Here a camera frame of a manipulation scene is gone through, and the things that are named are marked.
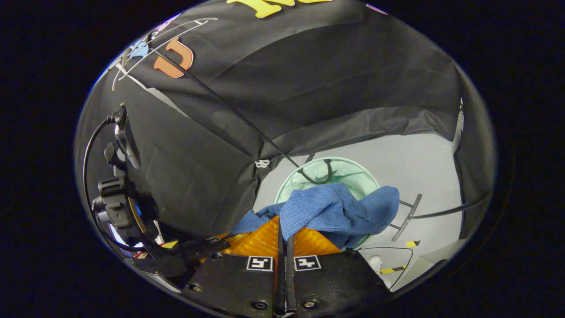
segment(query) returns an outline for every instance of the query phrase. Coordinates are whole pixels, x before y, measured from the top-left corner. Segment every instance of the blue cloth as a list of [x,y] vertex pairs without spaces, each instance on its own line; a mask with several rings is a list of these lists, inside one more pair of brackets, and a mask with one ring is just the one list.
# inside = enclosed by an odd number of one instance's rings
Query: blue cloth
[[253,232],[280,215],[284,240],[307,227],[320,231],[338,248],[355,247],[366,234],[378,234],[396,217],[398,189],[382,187],[357,201],[344,183],[294,190],[287,202],[252,210],[230,235]]

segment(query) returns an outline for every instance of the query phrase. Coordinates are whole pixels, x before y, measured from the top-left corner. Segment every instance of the black cable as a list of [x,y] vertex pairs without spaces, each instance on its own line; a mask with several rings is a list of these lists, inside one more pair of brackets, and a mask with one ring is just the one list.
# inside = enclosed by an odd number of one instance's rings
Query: black cable
[[239,119],[241,119],[244,123],[246,123],[249,127],[253,128],[258,134],[261,135],[261,137],[263,137],[268,143],[271,144],[271,146],[275,147],[275,149],[277,149],[277,151],[279,151],[279,153],[281,155],[283,155],[288,161],[290,161],[295,167],[299,167],[298,164],[296,162],[294,162],[292,159],[290,159],[289,156],[287,156],[282,149],[280,149],[269,137],[267,137],[267,135],[265,135],[259,128],[257,128],[252,122],[250,122],[247,118],[245,118],[245,116],[243,116],[239,111],[237,111],[237,109],[235,109],[232,105],[228,104],[226,101],[223,100],[223,98],[221,98],[216,92],[214,92],[210,87],[208,87],[206,84],[204,84],[203,82],[201,82],[199,79],[197,79],[195,76],[193,76],[192,74],[188,73],[187,70],[185,70],[184,68],[182,68],[177,62],[173,61],[171,58],[169,58],[168,56],[166,56],[165,54],[157,51],[157,50],[153,50],[153,52],[155,52],[155,54],[157,54],[158,56],[162,57],[165,61],[169,62],[171,65],[175,66],[179,71],[181,71],[184,75],[186,75],[188,78],[190,78],[193,82],[195,82],[196,84],[198,84],[198,86],[200,86],[202,89],[204,89],[206,92],[208,92],[209,94],[213,95],[214,97],[216,97],[216,99],[218,99],[222,104],[224,104],[225,106],[231,108],[233,110],[233,112],[235,113],[236,116],[239,117]]
[[425,215],[422,215],[422,216],[413,216],[413,217],[411,217],[410,219],[411,219],[411,220],[416,220],[416,219],[419,219],[419,218],[428,218],[428,217],[444,216],[444,215],[447,215],[447,214],[452,214],[452,213],[456,213],[456,212],[461,212],[461,211],[463,211],[463,210],[467,210],[467,209],[470,209],[470,208],[472,208],[472,207],[475,207],[475,206],[481,204],[481,203],[482,203],[484,200],[486,200],[489,196],[490,196],[490,191],[487,192],[485,195],[480,196],[477,200],[472,201],[472,202],[469,202],[469,203],[465,203],[465,204],[460,205],[460,206],[458,206],[458,207],[456,207],[456,208],[449,209],[449,210],[445,210],[445,211],[441,211],[441,212],[437,212],[437,213],[425,214]]
[[398,282],[398,280],[402,277],[402,275],[404,275],[404,272],[406,271],[406,269],[408,268],[408,265],[410,265],[410,261],[412,260],[412,256],[414,256],[414,251],[411,248],[405,248],[405,247],[385,247],[385,246],[381,246],[381,247],[367,247],[367,248],[360,248],[356,251],[362,251],[362,250],[374,250],[375,248],[392,248],[392,249],[397,249],[397,250],[410,250],[410,258],[408,259],[408,263],[406,263],[406,267],[404,267],[404,269],[402,270],[402,273],[400,273],[400,276],[398,276],[398,278],[394,281],[394,283],[390,286],[389,290],[392,289],[392,287],[394,285],[396,285],[396,283]]
[[94,220],[94,224],[98,228],[98,231],[100,231],[100,233],[102,233],[105,240],[107,240],[107,241],[109,240],[113,244],[116,244],[117,246],[119,246],[120,248],[122,248],[126,251],[130,251],[130,252],[144,251],[145,249],[143,247],[130,247],[130,246],[127,246],[127,245],[123,245],[123,244],[119,243],[118,241],[116,241],[109,234],[107,234],[104,230],[102,230],[102,228],[100,227],[100,224],[98,223],[98,218],[95,215],[94,210],[92,209],[90,197],[88,196],[88,191],[86,189],[86,167],[88,165],[88,155],[90,154],[90,149],[92,147],[92,143],[93,143],[94,139],[96,139],[96,136],[98,136],[98,134],[100,134],[100,132],[102,131],[102,129],[106,125],[108,125],[110,123],[115,123],[115,122],[116,122],[116,119],[115,119],[114,116],[109,115],[108,117],[106,117],[106,119],[102,123],[100,123],[100,125],[98,125],[96,130],[94,130],[94,132],[92,133],[92,136],[90,136],[90,140],[88,140],[88,143],[86,144],[86,150],[84,152],[84,160],[82,162],[82,189],[84,191],[84,196],[86,198],[86,204],[88,205],[90,215],[92,216],[92,218]]

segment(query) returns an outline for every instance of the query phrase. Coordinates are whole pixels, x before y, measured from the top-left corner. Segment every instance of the blue towel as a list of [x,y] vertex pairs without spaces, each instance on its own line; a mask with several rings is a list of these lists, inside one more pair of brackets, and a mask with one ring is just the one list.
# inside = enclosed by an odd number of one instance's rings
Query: blue towel
[[280,215],[284,240],[307,227],[320,231],[339,249],[355,247],[366,234],[378,234],[395,218],[398,189],[382,187],[357,201],[343,183],[294,190],[287,202],[270,205],[257,214],[252,210],[230,235],[253,232]]

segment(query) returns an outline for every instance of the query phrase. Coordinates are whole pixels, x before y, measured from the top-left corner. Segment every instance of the orange letter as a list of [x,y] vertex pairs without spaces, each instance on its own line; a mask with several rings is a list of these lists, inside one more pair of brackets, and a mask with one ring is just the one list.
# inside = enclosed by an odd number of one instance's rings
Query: orange letter
[[[166,47],[168,50],[173,50],[177,52],[180,56],[182,56],[182,62],[180,66],[185,70],[188,70],[192,65],[192,60],[194,59],[194,55],[192,51],[187,48],[184,44],[179,42],[179,38],[175,37],[172,39]],[[156,70],[161,70],[163,73],[167,74],[172,78],[179,78],[183,75],[181,71],[179,71],[175,66],[171,65],[169,62],[165,61],[164,58],[158,57],[155,64],[153,64],[153,68]]]

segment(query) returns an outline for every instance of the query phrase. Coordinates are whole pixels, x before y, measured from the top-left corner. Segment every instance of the gray floor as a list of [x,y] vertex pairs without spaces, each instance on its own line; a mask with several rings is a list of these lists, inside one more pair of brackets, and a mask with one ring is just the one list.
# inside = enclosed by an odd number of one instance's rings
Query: gray floor
[[[314,159],[344,157],[353,160],[370,171],[380,186],[398,188],[401,200],[409,203],[414,202],[417,194],[422,194],[420,205],[414,214],[417,216],[461,205],[459,179],[453,160],[458,140],[457,136],[452,143],[437,134],[384,136],[319,152]],[[306,158],[307,156],[297,156],[293,157],[293,160],[300,165],[305,162]],[[295,169],[288,160],[282,160],[279,163],[278,167],[261,184],[254,205],[255,211],[275,202],[276,194],[282,183]],[[400,205],[393,224],[402,225],[409,211],[409,207]],[[419,256],[437,251],[458,240],[461,218],[462,214],[459,212],[441,217],[412,220],[396,242],[391,241],[396,229],[389,227],[364,242],[360,246],[360,253],[365,258],[380,255],[383,259],[382,269],[401,267],[408,263],[411,254],[409,250],[375,247],[406,248],[406,242],[419,240],[420,244],[412,248],[414,255],[403,274],[403,276],[408,276]],[[454,254],[459,246],[460,244],[451,252],[448,251],[447,256]],[[381,278],[390,287],[400,275],[400,272],[382,274]],[[406,279],[399,280],[391,290],[394,291],[408,282],[409,280]]]

